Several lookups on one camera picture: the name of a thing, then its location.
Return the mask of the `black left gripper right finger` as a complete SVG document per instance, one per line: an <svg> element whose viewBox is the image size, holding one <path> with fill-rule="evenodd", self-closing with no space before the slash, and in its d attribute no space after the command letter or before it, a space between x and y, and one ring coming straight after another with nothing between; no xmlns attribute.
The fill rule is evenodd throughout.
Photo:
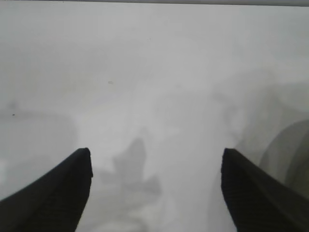
<svg viewBox="0 0 309 232"><path fill-rule="evenodd" d="M222 156L221 190L238 232L307 232L309 201L236 149Z"/></svg>

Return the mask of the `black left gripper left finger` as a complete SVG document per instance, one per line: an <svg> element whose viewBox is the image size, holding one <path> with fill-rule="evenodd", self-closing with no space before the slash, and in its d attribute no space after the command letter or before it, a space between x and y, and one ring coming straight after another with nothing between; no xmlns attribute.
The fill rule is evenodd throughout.
<svg viewBox="0 0 309 232"><path fill-rule="evenodd" d="M74 232L92 184L91 153L79 148L59 165L0 202L2 232Z"/></svg>

